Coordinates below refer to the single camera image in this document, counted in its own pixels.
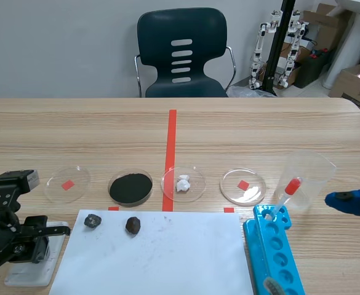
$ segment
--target white substance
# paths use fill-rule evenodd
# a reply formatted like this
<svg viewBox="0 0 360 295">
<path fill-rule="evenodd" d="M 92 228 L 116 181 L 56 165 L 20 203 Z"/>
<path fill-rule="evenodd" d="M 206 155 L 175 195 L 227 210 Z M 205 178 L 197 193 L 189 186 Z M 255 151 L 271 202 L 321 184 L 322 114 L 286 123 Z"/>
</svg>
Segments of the white substance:
<svg viewBox="0 0 360 295">
<path fill-rule="evenodd" d="M 190 180 L 190 176 L 189 175 L 180 175 L 178 177 L 178 181 L 182 180 L 182 179 L 185 179 L 186 181 L 189 181 Z"/>
<path fill-rule="evenodd" d="M 177 183 L 177 192 L 180 192 L 180 191 L 186 192 L 188 189 L 190 189 L 190 187 L 191 187 L 191 185 L 187 180 L 181 179 Z"/>
</svg>

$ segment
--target measuring cup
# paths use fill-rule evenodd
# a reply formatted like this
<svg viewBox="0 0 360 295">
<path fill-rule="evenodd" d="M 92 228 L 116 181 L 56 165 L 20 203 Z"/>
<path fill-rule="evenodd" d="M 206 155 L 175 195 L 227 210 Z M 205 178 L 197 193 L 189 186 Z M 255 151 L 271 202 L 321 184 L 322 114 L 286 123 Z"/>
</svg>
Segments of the measuring cup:
<svg viewBox="0 0 360 295">
<path fill-rule="evenodd" d="M 293 209 L 307 209 L 321 189 L 334 175 L 336 166 L 317 152 L 299 150 L 288 156 L 284 172 L 279 179 L 275 196 L 281 199 L 286 186 L 294 178 L 301 178 L 302 184 L 285 203 Z"/>
</svg>

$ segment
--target white robot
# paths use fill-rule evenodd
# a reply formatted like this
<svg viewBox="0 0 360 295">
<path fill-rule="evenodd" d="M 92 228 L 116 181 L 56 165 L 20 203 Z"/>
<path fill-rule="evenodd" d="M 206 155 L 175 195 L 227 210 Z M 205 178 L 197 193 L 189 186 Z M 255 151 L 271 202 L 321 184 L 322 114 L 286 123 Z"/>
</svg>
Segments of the white robot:
<svg viewBox="0 0 360 295">
<path fill-rule="evenodd" d="M 261 23 L 260 30 L 258 33 L 258 39 L 256 43 L 256 48 L 254 55 L 252 57 L 253 62 L 251 64 L 251 77 L 249 79 L 249 88 L 258 89 L 260 87 L 259 82 L 257 82 L 257 76 L 260 70 L 260 64 L 262 63 L 262 49 L 263 49 L 263 40 L 266 33 L 275 33 L 277 28 L 281 24 L 282 11 L 274 10 L 271 13 L 271 18 L 269 23 Z M 300 11 L 294 10 L 290 17 L 289 27 L 287 32 L 294 33 L 294 38 L 291 42 L 291 48 L 286 59 L 286 68 L 284 73 L 279 77 L 279 85 L 283 87 L 288 87 L 287 80 L 295 66 L 295 60 L 299 50 L 299 43 L 305 32 L 305 24 L 299 21 Z"/>
</svg>

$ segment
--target red cap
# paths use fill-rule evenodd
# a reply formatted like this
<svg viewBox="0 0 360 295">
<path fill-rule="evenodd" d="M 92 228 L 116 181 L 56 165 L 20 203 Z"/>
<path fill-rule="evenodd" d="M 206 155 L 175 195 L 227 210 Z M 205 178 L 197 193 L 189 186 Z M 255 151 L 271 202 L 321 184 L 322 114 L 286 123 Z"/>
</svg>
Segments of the red cap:
<svg viewBox="0 0 360 295">
<path fill-rule="evenodd" d="M 297 189 L 300 187 L 301 183 L 302 182 L 298 178 L 292 179 L 290 181 L 290 183 L 286 186 L 285 192 L 288 195 L 293 195 L 297 191 Z"/>
</svg>

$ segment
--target dropper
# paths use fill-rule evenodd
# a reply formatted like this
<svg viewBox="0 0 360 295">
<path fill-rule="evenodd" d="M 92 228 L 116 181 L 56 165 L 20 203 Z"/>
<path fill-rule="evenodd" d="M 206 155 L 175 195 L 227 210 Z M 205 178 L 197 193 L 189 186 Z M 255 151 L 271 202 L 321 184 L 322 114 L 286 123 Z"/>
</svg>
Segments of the dropper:
<svg viewBox="0 0 360 295">
<path fill-rule="evenodd" d="M 295 192 L 297 192 L 297 189 L 302 184 L 302 179 L 300 177 L 294 178 L 291 181 L 289 181 L 289 184 L 286 186 L 285 191 L 279 200 L 278 204 L 274 206 L 274 210 L 266 215 L 267 220 L 274 220 L 274 217 L 277 215 L 278 211 L 284 206 L 285 202 L 289 200 Z"/>
</svg>

